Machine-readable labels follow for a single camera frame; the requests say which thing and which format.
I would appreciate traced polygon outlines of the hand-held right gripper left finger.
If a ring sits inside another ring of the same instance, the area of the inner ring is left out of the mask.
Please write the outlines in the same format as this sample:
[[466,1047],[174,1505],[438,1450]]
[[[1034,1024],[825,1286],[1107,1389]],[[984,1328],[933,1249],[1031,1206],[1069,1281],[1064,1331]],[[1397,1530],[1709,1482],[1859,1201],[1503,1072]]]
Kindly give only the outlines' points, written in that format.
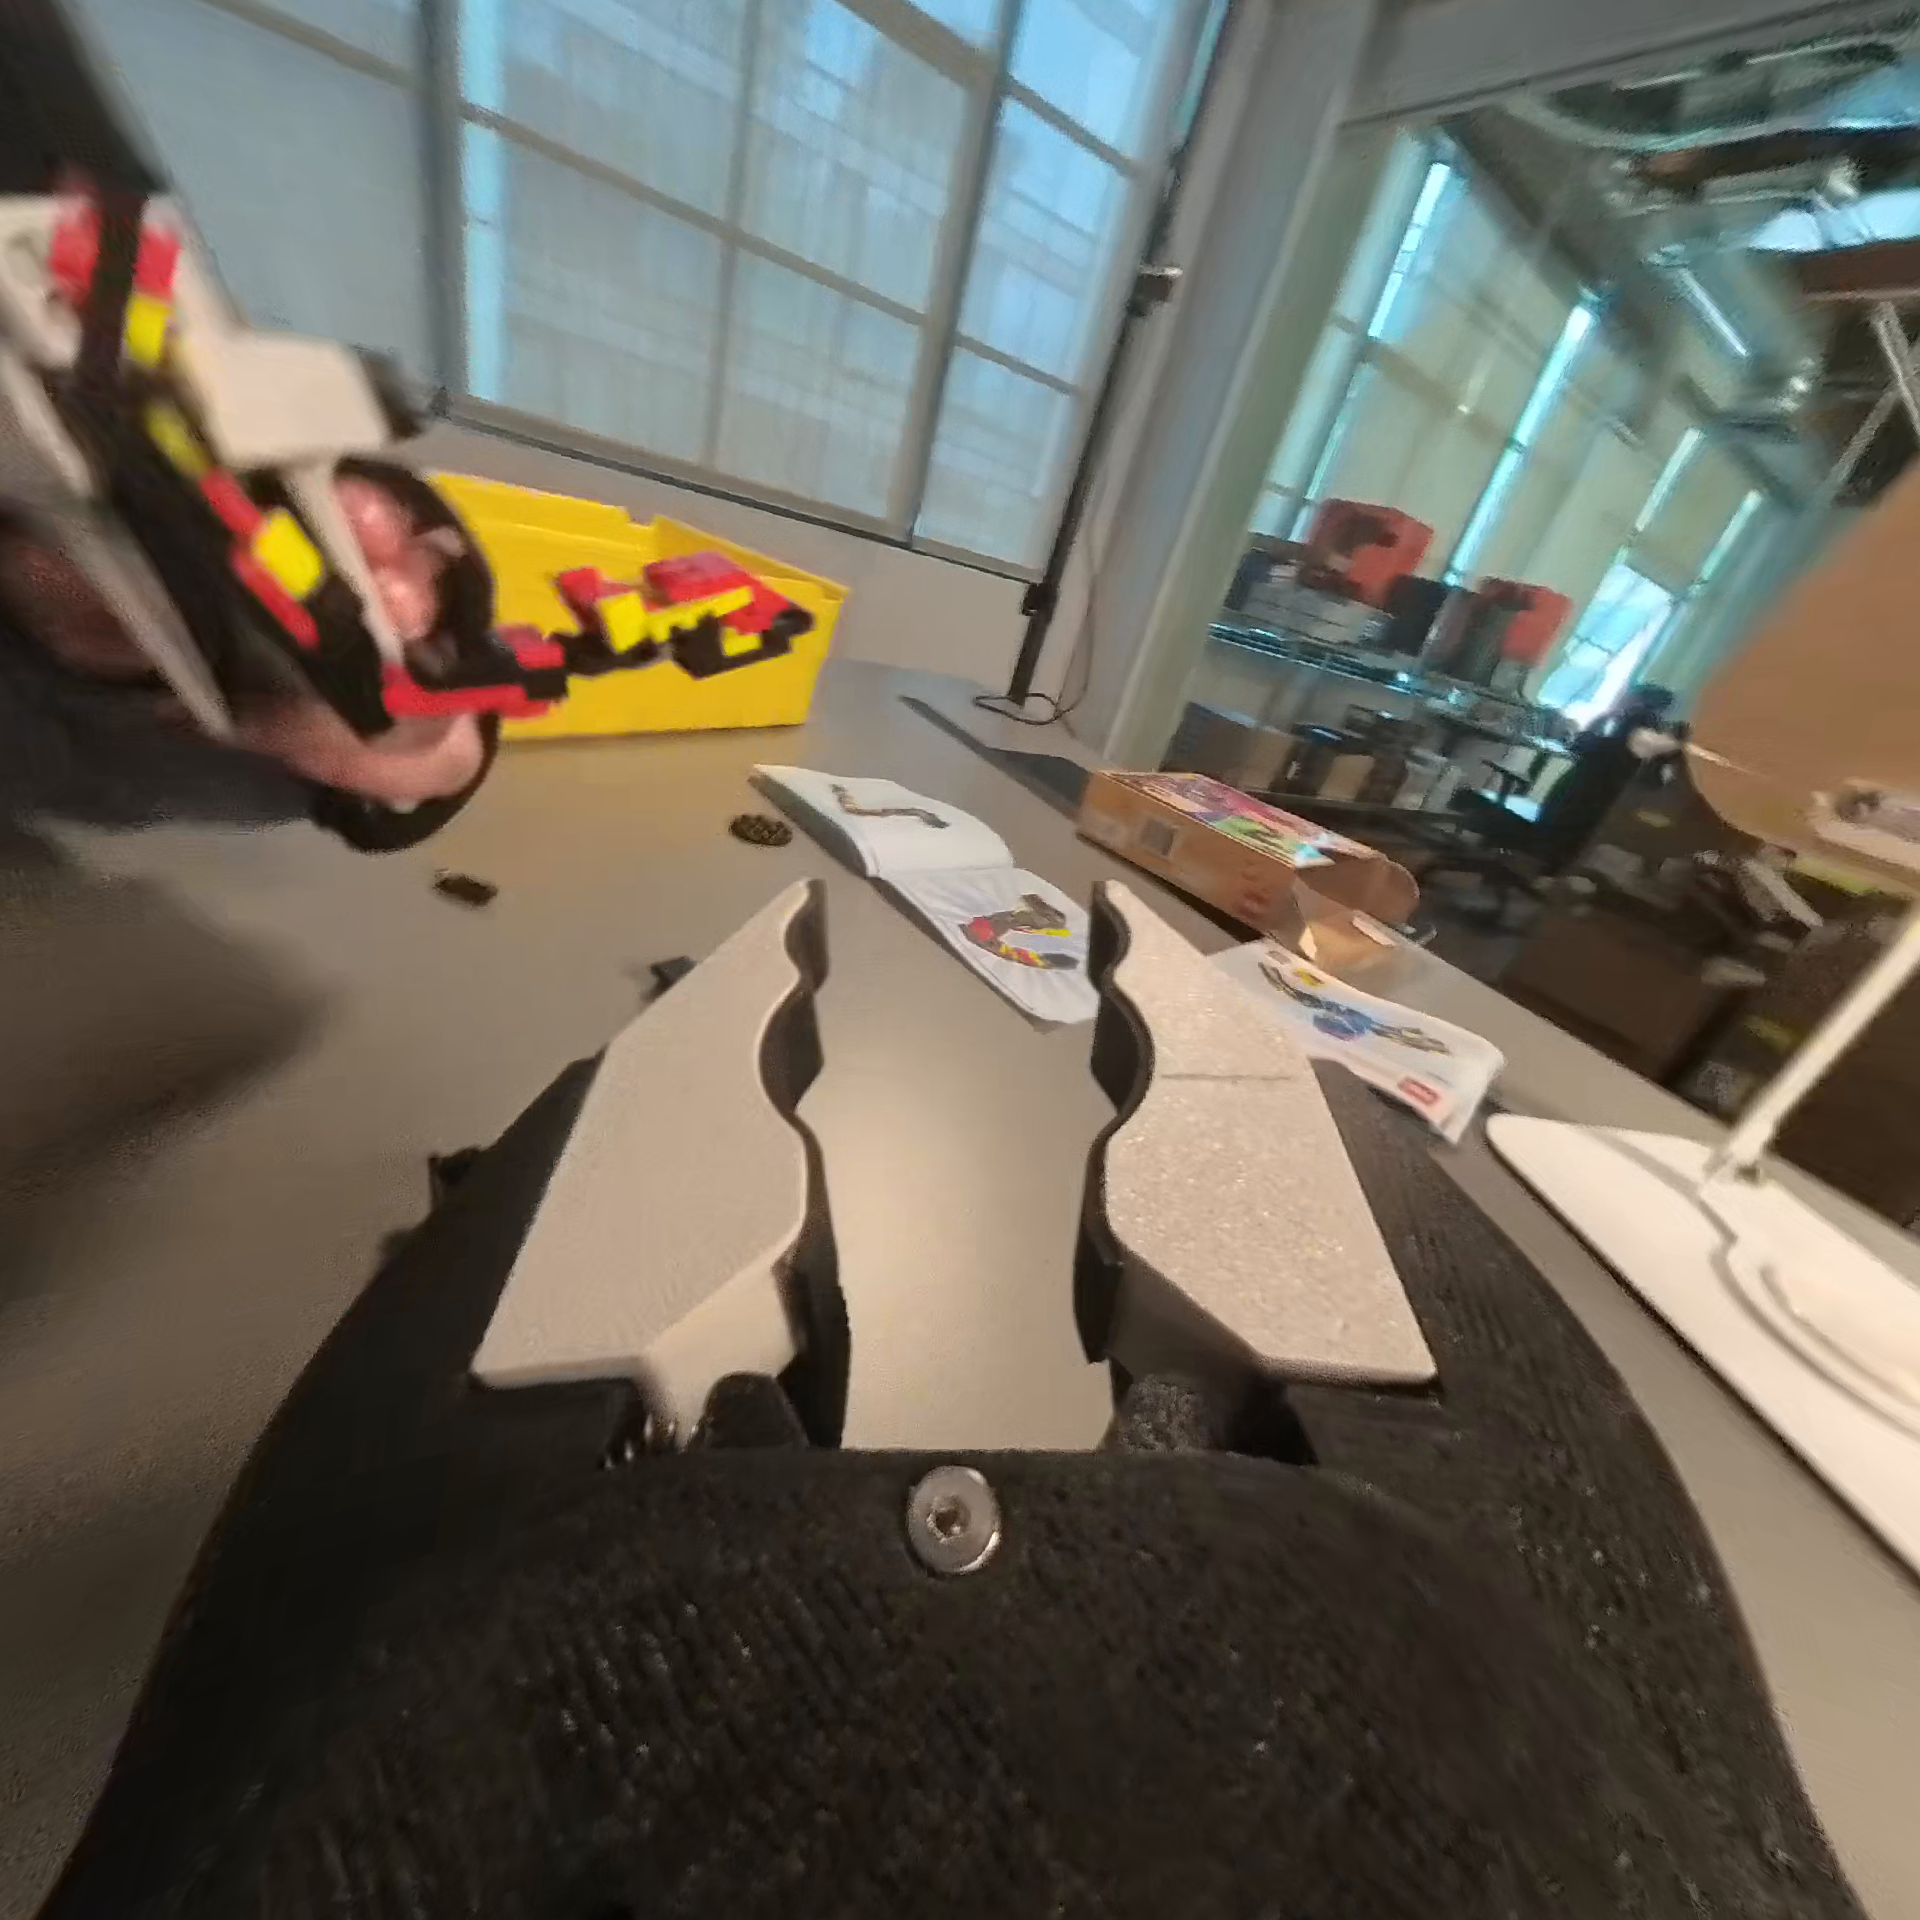
[[587,1090],[469,1358],[493,1389],[621,1381],[675,1441],[733,1375],[829,1444],[825,888],[789,884],[636,1014]]

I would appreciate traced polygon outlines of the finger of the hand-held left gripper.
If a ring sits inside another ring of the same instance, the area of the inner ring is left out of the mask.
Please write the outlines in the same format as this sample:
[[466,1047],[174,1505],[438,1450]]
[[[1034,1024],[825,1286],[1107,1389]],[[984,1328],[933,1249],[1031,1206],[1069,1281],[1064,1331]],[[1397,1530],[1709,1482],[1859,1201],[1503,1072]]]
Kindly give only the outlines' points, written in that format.
[[185,404],[131,347],[136,269],[180,229],[146,195],[4,195],[4,516],[85,581],[197,728],[229,740],[220,683],[228,537],[197,475],[150,433]]
[[177,245],[158,369],[236,577],[311,659],[399,664],[335,482],[348,461],[389,461],[420,437],[417,383],[380,349],[253,326],[181,205],[155,204],[155,237]]

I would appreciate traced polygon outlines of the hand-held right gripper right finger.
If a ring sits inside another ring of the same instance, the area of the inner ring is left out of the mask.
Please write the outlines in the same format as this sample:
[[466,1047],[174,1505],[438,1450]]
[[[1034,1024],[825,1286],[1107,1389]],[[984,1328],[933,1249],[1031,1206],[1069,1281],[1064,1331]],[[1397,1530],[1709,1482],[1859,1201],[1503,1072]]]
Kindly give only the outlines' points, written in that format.
[[1159,1381],[1284,1445],[1297,1389],[1428,1400],[1415,1308],[1300,1044],[1127,884],[1089,899],[1110,1113],[1076,1223],[1076,1336],[1113,1409]]

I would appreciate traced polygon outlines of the red yellow lego figure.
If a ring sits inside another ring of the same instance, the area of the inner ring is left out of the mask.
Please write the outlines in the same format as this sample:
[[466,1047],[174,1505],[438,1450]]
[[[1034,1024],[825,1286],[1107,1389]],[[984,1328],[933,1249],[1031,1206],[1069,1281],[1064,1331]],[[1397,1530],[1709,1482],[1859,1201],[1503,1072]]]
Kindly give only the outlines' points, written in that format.
[[[51,194],[30,195],[146,195],[104,194],[81,181]],[[150,197],[155,223],[158,204]],[[160,371],[168,332],[168,287],[174,272],[155,265],[136,268],[136,313],[129,324],[131,349],[155,369],[165,391],[176,396]],[[148,407],[150,433],[177,469],[195,475],[204,465],[185,426],[174,407]],[[417,473],[399,459],[349,459],[342,469],[375,469],[389,482],[411,483]],[[611,587],[590,570],[567,571],[557,579],[564,601],[583,617],[580,631],[546,636],[535,629],[504,629],[496,620],[493,575],[486,558],[472,545],[467,527],[432,486],[420,488],[417,520],[441,530],[451,543],[454,564],[443,574],[443,611],[438,631],[426,641],[401,641],[396,665],[372,667],[342,658],[310,658],[261,608],[258,597],[233,574],[225,553],[220,571],[229,581],[229,611],[220,620],[224,641],[215,667],[228,695],[240,692],[247,672],[285,667],[332,708],[352,731],[373,737],[396,721],[476,713],[493,719],[539,716],[561,701],[575,676],[602,676],[620,667],[674,655],[691,674],[713,674],[711,653],[739,631],[737,614],[755,601],[755,579],[722,566],[718,574],[699,561],[683,574],[665,568],[636,587]]]

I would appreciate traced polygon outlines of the yellow plastic bin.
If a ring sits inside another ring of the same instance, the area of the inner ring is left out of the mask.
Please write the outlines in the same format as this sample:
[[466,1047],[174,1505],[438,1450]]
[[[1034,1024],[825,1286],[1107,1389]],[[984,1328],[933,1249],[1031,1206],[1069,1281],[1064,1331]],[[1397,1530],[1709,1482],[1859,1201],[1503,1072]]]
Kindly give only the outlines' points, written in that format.
[[586,621],[564,600],[559,579],[587,570],[611,587],[637,587],[705,564],[755,581],[753,603],[735,614],[711,659],[713,674],[689,672],[674,653],[600,676],[575,676],[564,700],[539,716],[501,723],[507,737],[624,737],[642,733],[737,731],[798,726],[807,717],[848,587],[735,539],[672,516],[639,517],[611,501],[574,492],[498,482],[459,469],[427,480],[457,512],[491,568],[493,614],[501,629],[557,636]]

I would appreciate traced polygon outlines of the person's left hand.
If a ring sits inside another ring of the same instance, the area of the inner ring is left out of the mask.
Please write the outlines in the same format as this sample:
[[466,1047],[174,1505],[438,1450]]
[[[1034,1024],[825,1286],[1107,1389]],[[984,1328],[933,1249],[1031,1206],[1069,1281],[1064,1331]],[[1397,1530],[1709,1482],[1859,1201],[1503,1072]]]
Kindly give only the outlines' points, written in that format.
[[[396,638],[426,644],[438,631],[451,537],[423,525],[382,475],[339,469],[333,497]],[[399,811],[455,795],[486,759],[480,721],[466,713],[359,736],[323,701],[300,698],[278,708],[274,726],[272,751],[301,778]]]

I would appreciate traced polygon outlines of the colourful cover booklet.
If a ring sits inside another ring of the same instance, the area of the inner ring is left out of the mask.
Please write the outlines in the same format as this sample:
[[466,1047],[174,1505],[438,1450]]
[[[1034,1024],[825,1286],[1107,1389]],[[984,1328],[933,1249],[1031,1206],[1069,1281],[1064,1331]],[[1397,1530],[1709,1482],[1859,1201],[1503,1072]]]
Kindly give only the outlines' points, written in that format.
[[1344,1067],[1447,1144],[1465,1136],[1505,1067],[1482,1034],[1365,992],[1272,940],[1218,951],[1212,968],[1310,1060]]

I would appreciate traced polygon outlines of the orange cardboard box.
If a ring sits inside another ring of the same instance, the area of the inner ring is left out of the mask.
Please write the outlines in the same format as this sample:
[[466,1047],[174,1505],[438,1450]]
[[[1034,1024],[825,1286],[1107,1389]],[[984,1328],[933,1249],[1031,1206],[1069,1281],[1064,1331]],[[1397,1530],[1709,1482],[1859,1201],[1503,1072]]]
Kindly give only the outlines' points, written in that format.
[[1092,771],[1076,829],[1335,976],[1404,945],[1421,908],[1415,878],[1389,855],[1199,773]]

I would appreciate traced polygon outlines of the open instruction booklet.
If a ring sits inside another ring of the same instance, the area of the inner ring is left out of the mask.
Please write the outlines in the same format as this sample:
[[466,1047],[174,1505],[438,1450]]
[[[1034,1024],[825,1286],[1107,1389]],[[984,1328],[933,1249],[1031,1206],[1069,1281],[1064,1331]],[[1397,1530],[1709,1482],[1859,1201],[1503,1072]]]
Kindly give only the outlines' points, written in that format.
[[770,761],[749,778],[1019,1016],[1044,1028],[1094,1020],[1088,909],[1022,868],[986,822],[898,780]]

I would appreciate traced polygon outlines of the wooden head desk lamp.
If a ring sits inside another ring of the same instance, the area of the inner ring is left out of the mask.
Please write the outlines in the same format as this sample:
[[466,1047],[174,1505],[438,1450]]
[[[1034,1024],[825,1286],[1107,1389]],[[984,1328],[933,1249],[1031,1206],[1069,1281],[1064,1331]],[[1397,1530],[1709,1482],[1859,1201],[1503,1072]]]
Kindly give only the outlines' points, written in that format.
[[1879,1541],[1918,1572],[1916,1277],[1766,1169],[1787,1116],[1916,978],[1918,475],[1852,517],[1691,708],[1691,780],[1733,828],[1877,884],[1883,951],[1712,1146],[1495,1116],[1500,1161]]

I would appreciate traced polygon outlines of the large grid window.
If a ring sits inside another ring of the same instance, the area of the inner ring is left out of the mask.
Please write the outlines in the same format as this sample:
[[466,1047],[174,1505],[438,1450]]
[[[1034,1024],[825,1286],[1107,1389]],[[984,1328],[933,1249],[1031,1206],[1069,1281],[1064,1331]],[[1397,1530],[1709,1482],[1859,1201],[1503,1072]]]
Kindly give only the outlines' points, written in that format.
[[252,317],[1018,577],[1226,6],[74,9]]

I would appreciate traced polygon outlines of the black office chair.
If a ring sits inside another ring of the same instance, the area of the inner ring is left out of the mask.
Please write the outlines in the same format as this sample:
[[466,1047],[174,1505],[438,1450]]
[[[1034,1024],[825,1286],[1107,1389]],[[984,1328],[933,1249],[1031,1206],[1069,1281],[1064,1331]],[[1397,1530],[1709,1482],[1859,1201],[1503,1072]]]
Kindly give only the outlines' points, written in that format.
[[1529,822],[1505,804],[1470,794],[1456,808],[1461,823],[1482,848],[1514,858],[1528,878],[1562,874],[1640,778],[1667,775],[1687,737],[1687,723],[1672,717],[1674,701],[1664,683],[1635,683],[1577,731],[1565,769]]

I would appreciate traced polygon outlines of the red storage crate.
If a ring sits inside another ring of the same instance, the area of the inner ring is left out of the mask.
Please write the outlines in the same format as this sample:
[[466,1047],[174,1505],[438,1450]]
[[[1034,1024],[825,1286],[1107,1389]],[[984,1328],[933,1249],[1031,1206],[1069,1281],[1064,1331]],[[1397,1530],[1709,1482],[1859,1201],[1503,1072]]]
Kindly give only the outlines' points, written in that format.
[[1394,506],[1326,497],[1297,559],[1302,586],[1383,611],[1402,579],[1420,571],[1433,527]]
[[1495,617],[1500,665],[1535,667],[1547,658],[1571,616],[1571,597],[1555,587],[1508,577],[1484,577],[1482,611]]

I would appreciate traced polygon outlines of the dark grey stand base plate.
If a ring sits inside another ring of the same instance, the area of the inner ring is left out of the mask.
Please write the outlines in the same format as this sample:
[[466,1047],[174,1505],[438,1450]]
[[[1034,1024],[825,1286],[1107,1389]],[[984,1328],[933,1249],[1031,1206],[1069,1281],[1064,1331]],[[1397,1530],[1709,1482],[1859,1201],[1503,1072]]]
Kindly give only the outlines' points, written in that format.
[[898,701],[1059,816],[1067,819],[1080,818],[1092,781],[1092,769],[1088,765],[1054,751],[989,742],[920,695],[902,693]]

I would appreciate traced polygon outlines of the silver spiral ventilation duct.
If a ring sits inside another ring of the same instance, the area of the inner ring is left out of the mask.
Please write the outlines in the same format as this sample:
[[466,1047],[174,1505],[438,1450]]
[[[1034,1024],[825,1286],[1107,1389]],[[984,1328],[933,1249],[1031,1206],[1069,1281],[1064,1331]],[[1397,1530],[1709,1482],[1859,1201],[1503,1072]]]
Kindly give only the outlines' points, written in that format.
[[1641,334],[1705,338],[1720,368],[1690,379],[1717,423],[1828,445],[1850,501],[1913,459],[1890,347],[1916,353],[1916,18],[1518,91],[1459,128]]

